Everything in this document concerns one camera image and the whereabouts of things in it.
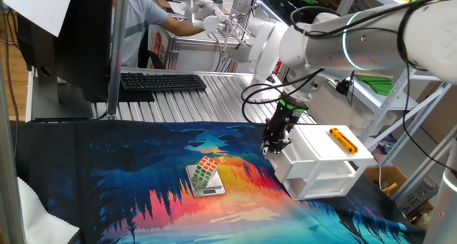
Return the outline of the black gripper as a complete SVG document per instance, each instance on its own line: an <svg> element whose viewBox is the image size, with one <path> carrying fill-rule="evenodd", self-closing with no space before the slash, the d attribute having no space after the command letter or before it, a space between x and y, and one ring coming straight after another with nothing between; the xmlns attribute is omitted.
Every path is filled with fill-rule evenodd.
<svg viewBox="0 0 457 244"><path fill-rule="evenodd" d="M288 134L283 134L283 132L290 131L298 123L303 113L303 109L295 107L276 107L272 118L267 121L267 133L262 136L261 151L264 156L271 152L271 138L276 138L275 153L280 153L291 143Z"/></svg>

